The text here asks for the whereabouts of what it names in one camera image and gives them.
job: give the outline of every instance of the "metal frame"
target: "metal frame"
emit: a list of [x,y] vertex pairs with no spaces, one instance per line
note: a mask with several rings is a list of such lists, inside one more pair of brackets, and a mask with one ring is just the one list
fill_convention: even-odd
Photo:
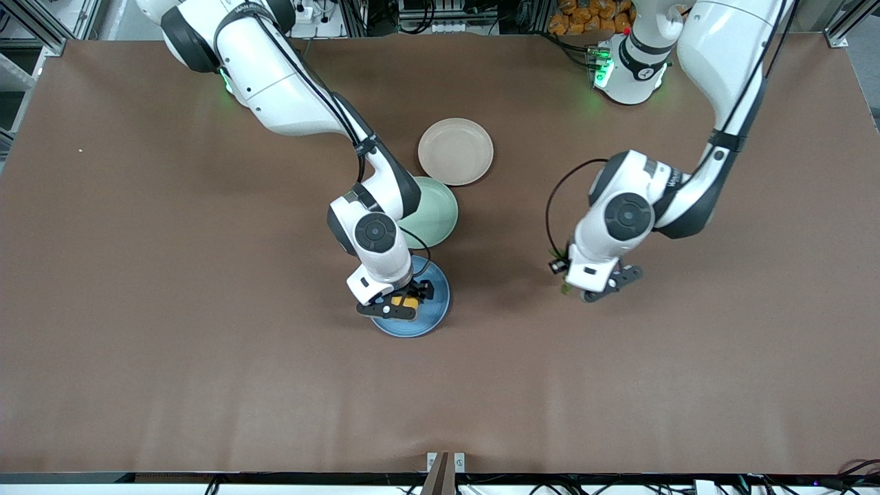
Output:
[[877,7],[880,7],[880,0],[861,0],[851,5],[849,11],[838,16],[825,28],[825,40],[828,42],[828,47],[848,47],[847,33],[858,26]]
[[39,0],[0,0],[0,5],[56,55],[63,52],[66,40],[76,38]]

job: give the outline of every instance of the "brown mat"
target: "brown mat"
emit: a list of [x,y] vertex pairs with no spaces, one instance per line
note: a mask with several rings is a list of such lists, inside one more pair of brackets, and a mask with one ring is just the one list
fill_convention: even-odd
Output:
[[[535,38],[318,41],[308,58],[401,161],[482,124],[435,250],[454,305],[395,339],[356,315],[326,229],[356,160],[280,137],[161,43],[71,42],[0,177],[0,469],[834,472],[880,454],[880,138],[847,55],[792,36],[701,235],[588,306],[547,267],[572,166],[634,147],[691,170],[712,125],[679,67],[612,104]],[[560,194],[564,239],[594,172]]]

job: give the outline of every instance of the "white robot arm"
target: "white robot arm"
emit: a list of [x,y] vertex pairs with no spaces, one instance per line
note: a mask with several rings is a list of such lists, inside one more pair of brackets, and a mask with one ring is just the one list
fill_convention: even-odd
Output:
[[358,180],[327,211],[335,238],[361,261],[348,288],[362,314],[413,319],[412,307],[373,303],[389,294],[429,298],[429,287],[412,281],[411,256],[397,226],[418,208],[421,192],[355,109],[329,92],[283,38],[295,15],[289,0],[186,0],[165,12],[161,26],[178,60],[192,70],[222,73],[238,101],[267,129],[285,136],[349,137],[374,174]]
[[590,210],[578,222],[567,256],[554,273],[583,290],[587,302],[642,276],[620,258],[654,230],[679,239],[700,232],[715,203],[764,94],[761,58],[791,0],[698,1],[678,41],[678,59],[715,110],[715,128],[693,175],[638,151],[608,159],[589,193]]

